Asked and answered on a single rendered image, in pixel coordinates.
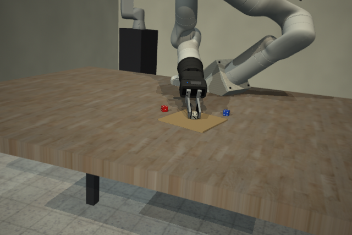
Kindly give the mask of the tan flat mat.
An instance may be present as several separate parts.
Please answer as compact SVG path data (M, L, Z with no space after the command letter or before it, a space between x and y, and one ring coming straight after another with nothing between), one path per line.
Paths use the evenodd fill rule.
M169 123L186 129L194 130L200 133L204 133L226 122L227 120L228 119L213 116L210 114L205 114L205 113L201 113L200 118L191 119L191 118L188 118L187 109L158 119L158 121Z

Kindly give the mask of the blue die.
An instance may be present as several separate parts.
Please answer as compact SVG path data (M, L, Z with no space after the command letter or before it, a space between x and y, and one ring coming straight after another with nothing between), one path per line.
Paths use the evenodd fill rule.
M223 116L229 116L230 110L224 110L223 111Z

